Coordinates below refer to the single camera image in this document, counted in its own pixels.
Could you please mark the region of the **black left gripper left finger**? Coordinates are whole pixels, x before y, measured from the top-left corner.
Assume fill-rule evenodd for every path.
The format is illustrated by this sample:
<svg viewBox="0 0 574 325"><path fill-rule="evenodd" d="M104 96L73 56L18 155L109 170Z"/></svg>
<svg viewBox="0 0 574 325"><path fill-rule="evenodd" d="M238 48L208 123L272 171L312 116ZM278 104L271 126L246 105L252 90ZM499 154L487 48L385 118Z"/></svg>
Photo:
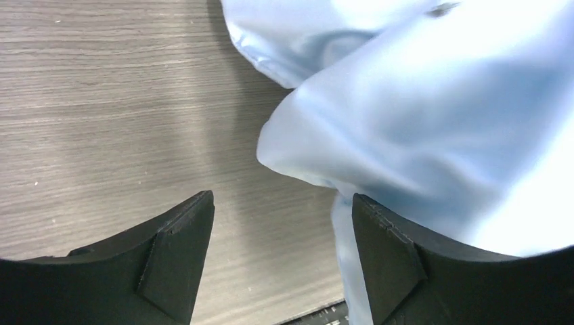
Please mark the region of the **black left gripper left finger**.
<svg viewBox="0 0 574 325"><path fill-rule="evenodd" d="M201 191L64 257L1 260L2 324L189 324L214 221Z"/></svg>

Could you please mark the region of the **light blue pillowcase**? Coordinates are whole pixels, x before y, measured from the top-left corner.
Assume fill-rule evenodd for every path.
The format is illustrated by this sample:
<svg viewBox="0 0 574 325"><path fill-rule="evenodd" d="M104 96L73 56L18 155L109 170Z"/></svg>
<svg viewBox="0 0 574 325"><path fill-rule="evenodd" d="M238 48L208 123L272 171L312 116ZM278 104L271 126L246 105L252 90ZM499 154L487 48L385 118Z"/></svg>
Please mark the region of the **light blue pillowcase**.
<svg viewBox="0 0 574 325"><path fill-rule="evenodd" d="M354 194L527 257L573 244L572 1L223 1L234 47L290 90L257 159L337 191L351 324L371 324Z"/></svg>

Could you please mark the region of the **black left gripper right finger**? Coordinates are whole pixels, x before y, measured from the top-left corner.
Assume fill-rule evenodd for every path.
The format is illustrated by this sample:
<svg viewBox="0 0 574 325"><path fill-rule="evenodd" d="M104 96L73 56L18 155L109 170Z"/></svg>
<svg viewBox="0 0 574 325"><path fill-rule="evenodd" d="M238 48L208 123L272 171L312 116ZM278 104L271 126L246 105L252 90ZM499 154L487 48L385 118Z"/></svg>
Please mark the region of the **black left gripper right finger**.
<svg viewBox="0 0 574 325"><path fill-rule="evenodd" d="M485 251L353 197L375 324L572 324L573 248L533 257Z"/></svg>

